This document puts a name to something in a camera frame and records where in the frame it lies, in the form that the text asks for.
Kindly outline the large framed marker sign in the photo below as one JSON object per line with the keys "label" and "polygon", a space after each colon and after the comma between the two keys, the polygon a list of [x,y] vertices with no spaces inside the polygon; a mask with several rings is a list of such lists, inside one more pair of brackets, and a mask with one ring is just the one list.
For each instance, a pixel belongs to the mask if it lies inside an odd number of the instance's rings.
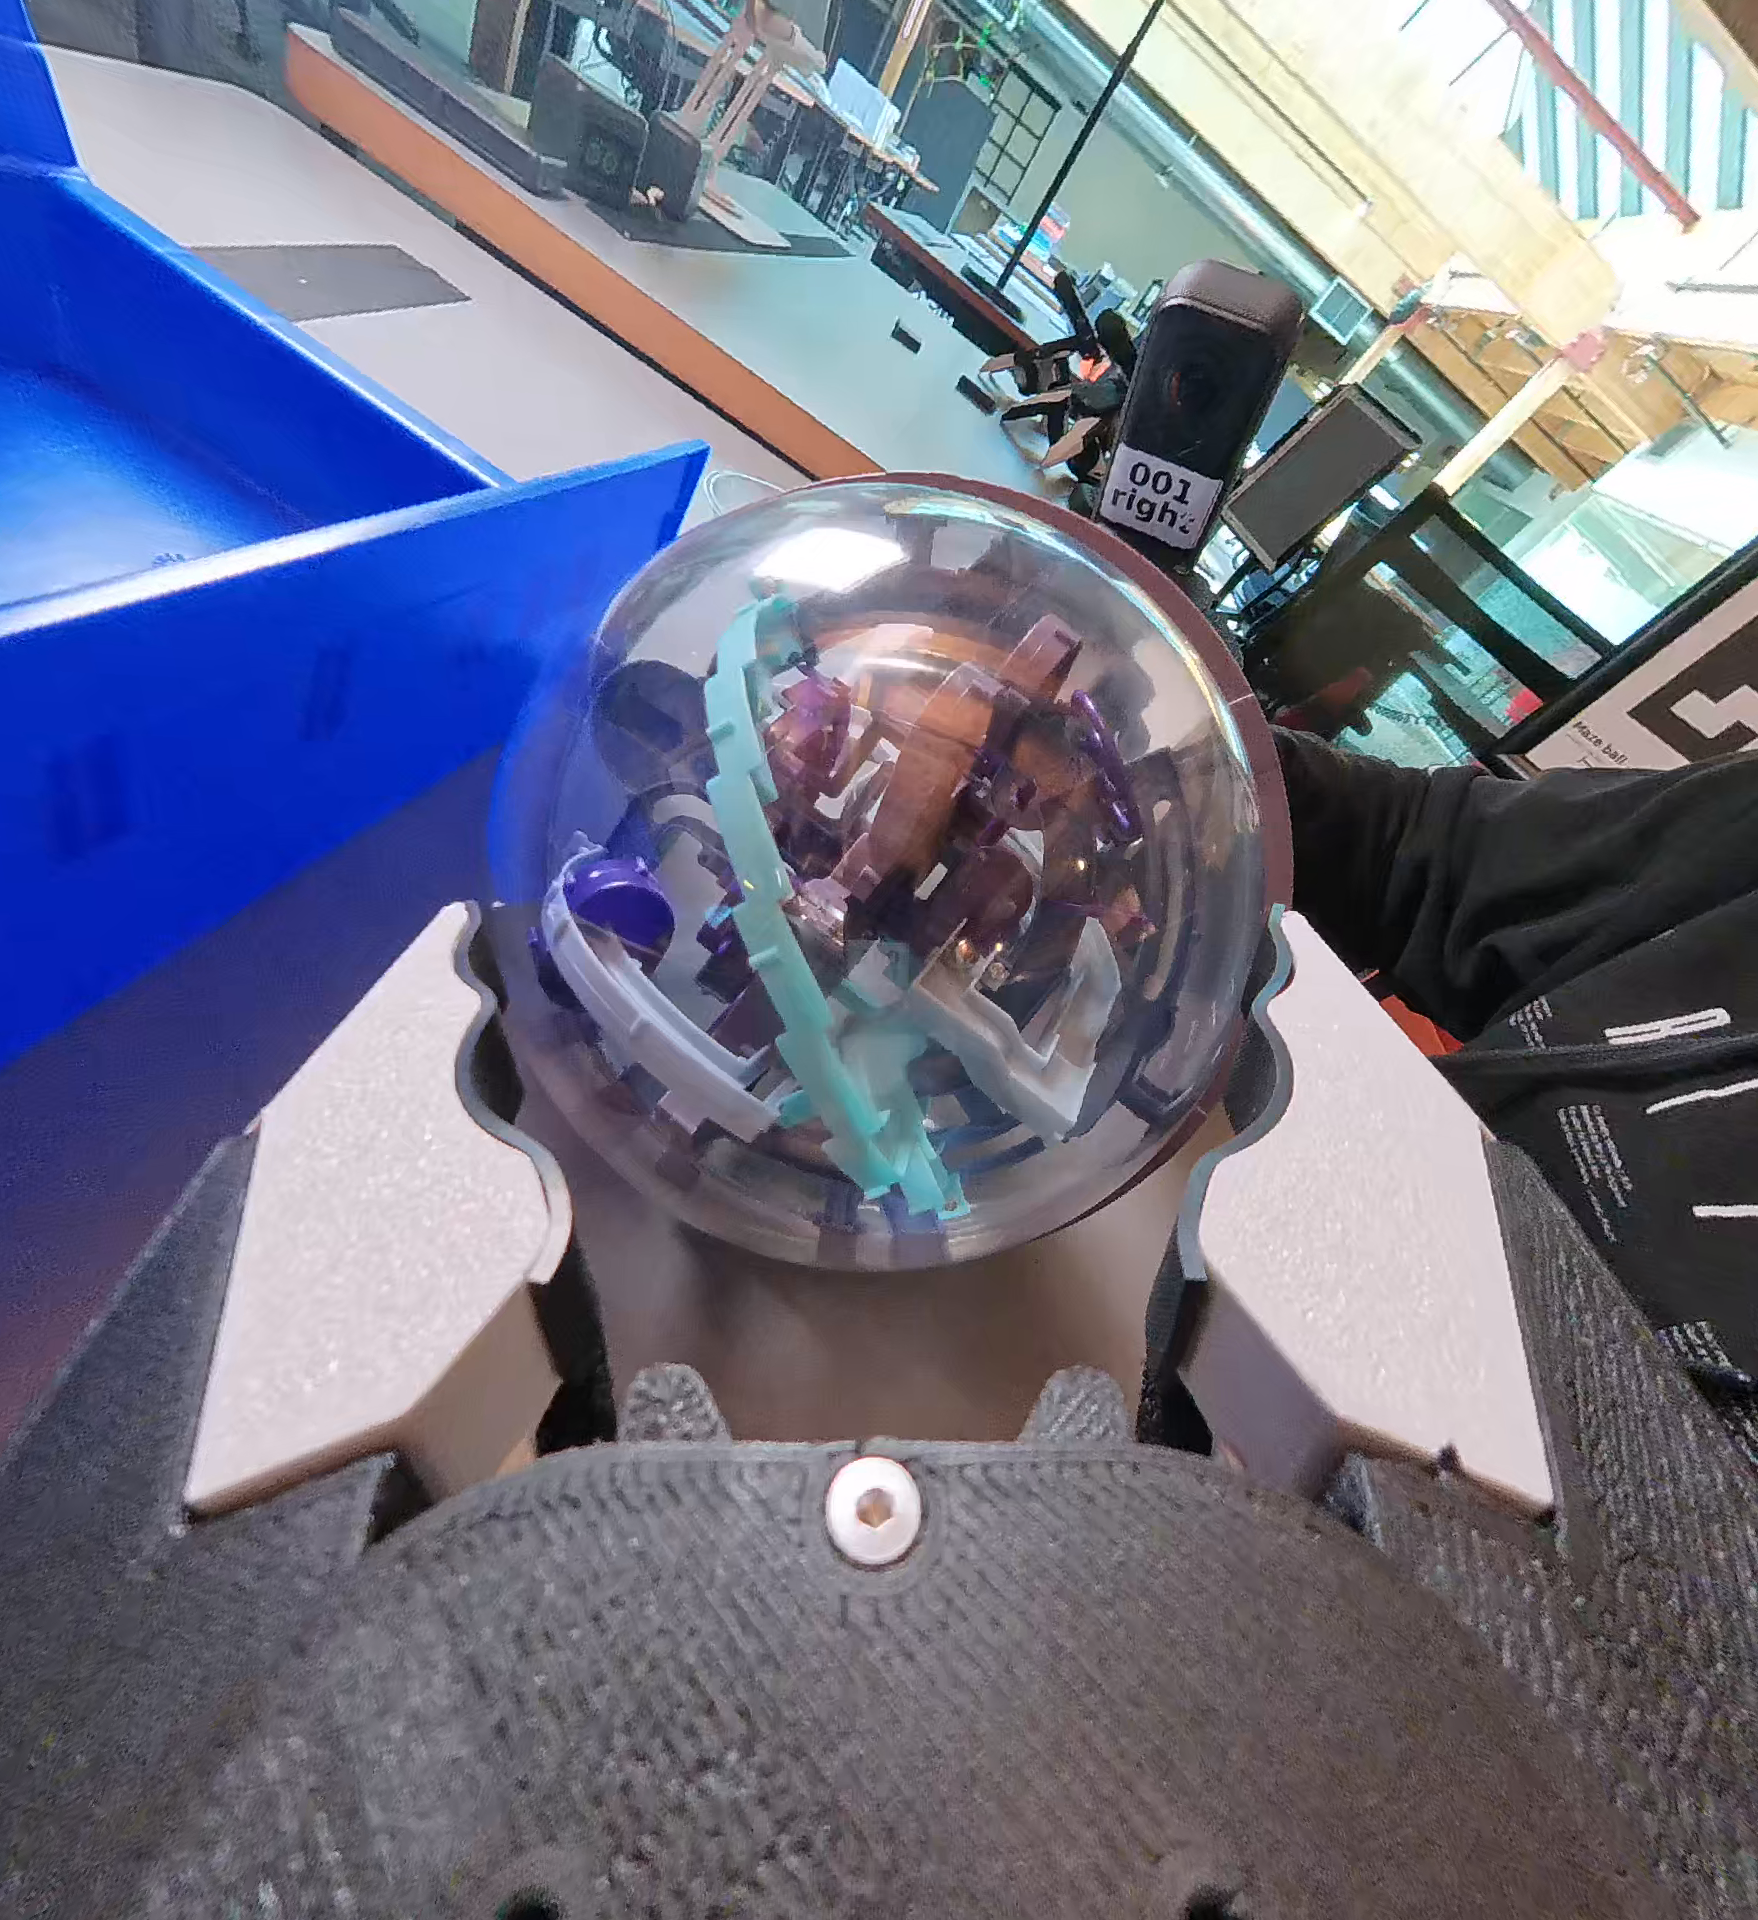
{"label": "large framed marker sign", "polygon": [[1483,759],[1533,779],[1661,773],[1743,750],[1758,750],[1758,540]]}

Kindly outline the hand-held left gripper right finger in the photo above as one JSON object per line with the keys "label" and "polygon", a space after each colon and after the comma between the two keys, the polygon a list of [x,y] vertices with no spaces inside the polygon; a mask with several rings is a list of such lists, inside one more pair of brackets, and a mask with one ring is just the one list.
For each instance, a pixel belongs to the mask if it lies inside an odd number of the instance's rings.
{"label": "hand-held left gripper right finger", "polygon": [[1364,1455],[1548,1516],[1486,1131],[1304,915],[1273,914],[1261,967],[1179,1203],[1179,1385],[1258,1485],[1319,1499]]}

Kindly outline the flat black bar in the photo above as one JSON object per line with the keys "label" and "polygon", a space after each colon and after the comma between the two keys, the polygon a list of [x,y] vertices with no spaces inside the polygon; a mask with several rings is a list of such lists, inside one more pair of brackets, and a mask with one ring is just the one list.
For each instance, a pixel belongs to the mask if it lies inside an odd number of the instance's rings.
{"label": "flat black bar", "polygon": [[415,117],[482,158],[542,199],[566,198],[566,166],[538,153],[484,90],[452,65],[407,41],[377,8],[330,5],[328,34],[338,60]]}

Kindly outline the black power box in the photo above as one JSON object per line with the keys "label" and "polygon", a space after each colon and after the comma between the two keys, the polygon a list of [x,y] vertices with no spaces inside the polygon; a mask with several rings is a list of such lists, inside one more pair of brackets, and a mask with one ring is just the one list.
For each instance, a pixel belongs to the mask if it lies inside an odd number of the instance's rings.
{"label": "black power box", "polygon": [[649,116],[636,189],[665,222],[685,225],[711,174],[710,144],[673,113]]}
{"label": "black power box", "polygon": [[560,186],[601,207],[625,214],[649,136],[647,119],[583,76],[566,60],[541,60],[528,137],[535,158],[558,167]]}

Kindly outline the blue plastic bin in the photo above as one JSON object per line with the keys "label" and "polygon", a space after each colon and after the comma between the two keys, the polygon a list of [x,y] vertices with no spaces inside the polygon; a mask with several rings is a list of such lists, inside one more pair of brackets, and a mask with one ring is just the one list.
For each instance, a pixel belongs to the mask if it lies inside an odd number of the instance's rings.
{"label": "blue plastic bin", "polygon": [[705,463],[512,483],[102,191],[0,5],[0,1069],[497,745]]}

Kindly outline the clear maze ball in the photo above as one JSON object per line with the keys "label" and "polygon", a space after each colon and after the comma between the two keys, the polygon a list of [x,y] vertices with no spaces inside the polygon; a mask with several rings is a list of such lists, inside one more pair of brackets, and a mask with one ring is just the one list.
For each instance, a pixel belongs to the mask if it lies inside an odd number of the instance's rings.
{"label": "clear maze ball", "polygon": [[489,826],[517,1069],[749,1255],[1077,1224],[1225,1091],[1290,889],[1230,650],[1123,540],[946,477],[766,496],[557,665]]}

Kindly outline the grey screen on stand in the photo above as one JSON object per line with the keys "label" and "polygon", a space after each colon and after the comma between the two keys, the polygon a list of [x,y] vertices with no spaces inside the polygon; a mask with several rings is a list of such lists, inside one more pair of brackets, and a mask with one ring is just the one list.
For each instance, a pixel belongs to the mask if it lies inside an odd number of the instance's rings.
{"label": "grey screen on stand", "polygon": [[1335,388],[1227,495],[1223,521],[1269,575],[1421,449],[1416,427],[1358,383]]}

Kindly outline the person's black printed hoodie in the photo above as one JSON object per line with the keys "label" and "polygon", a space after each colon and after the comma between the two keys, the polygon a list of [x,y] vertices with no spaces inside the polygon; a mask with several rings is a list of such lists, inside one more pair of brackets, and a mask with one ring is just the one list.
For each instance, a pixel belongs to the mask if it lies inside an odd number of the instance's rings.
{"label": "person's black printed hoodie", "polygon": [[1758,892],[1634,945],[1399,967],[1758,1480]]}

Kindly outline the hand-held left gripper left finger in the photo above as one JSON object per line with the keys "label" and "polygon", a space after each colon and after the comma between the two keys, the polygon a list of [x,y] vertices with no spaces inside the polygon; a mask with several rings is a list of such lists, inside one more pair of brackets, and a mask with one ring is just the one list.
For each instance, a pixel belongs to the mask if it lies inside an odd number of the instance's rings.
{"label": "hand-held left gripper left finger", "polygon": [[500,998],[480,934],[474,903],[446,905],[253,1117],[187,1512],[380,1452],[456,1496],[531,1447],[560,1387],[535,1290],[574,1207],[482,1091]]}

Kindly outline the person's right forearm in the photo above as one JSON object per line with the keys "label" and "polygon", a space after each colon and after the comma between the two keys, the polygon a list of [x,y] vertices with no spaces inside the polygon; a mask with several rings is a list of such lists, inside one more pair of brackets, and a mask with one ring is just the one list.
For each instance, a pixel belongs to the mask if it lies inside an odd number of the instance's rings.
{"label": "person's right forearm", "polygon": [[1457,1039],[1562,990],[1591,1023],[1758,1023],[1758,750],[1508,781],[1274,745],[1294,908]]}

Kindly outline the black mesh office chair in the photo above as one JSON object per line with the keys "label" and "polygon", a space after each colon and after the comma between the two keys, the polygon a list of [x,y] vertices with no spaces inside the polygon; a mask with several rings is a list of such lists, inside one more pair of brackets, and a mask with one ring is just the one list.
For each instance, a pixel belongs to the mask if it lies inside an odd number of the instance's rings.
{"label": "black mesh office chair", "polygon": [[1399,766],[1486,760],[1612,641],[1430,488],[1245,630],[1277,730]]}

